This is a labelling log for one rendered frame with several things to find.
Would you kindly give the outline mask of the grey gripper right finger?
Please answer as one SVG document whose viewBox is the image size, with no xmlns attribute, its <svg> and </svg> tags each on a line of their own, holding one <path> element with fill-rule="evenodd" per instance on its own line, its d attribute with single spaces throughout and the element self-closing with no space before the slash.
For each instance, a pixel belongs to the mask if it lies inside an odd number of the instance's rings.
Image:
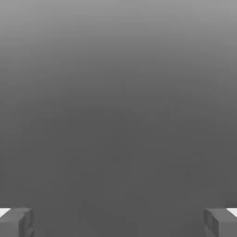
<svg viewBox="0 0 237 237">
<path fill-rule="evenodd" d="M 205 208 L 205 237 L 237 237 L 237 208 Z"/>
</svg>

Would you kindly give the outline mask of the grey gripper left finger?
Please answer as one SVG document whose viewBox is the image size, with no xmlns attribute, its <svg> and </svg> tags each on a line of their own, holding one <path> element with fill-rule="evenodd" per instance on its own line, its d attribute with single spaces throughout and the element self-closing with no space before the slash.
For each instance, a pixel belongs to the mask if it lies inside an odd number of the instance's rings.
<svg viewBox="0 0 237 237">
<path fill-rule="evenodd" d="M 0 208 L 0 237 L 35 237 L 32 208 Z"/>
</svg>

